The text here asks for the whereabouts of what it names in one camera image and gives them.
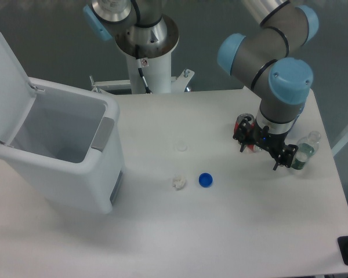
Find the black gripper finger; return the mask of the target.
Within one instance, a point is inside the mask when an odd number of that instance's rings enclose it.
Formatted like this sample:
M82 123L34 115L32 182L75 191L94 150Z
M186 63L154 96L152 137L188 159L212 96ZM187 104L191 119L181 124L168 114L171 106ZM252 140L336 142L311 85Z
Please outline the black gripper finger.
M273 170L276 171L279 166L290 168L292 166L293 159L298 151L298 146L289 144L284 145L278 151L272 152L272 157L275 160Z
M255 118L253 115L239 115L233 130L233 139L240 144L240 151L249 150L254 152L254 143L252 141L252 131Z

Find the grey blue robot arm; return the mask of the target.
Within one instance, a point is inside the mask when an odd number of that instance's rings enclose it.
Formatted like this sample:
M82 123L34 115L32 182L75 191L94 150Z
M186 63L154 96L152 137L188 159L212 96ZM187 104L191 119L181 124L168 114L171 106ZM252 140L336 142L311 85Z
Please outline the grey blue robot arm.
M255 145L276 166L291 167L298 147L285 139L304 108L313 72L290 54L315 36L318 17L310 7L290 1L244 1L244 6L260 33L230 35L217 52L217 63L261 102L255 120L242 118L233 137L241 148ZM171 54L179 31L162 8L161 1L90 1L83 9L92 31L103 41L115 40L125 55L134 94L174 91Z

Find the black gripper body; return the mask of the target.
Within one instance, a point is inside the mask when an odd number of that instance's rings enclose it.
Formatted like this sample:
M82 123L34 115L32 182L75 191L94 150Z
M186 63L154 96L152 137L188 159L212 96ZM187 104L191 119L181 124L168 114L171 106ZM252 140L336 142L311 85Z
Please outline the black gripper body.
M281 153L285 146L287 132L281 134L273 134L269 132L269 127L260 127L255 123L251 132L251 144L259 148L271 152Z

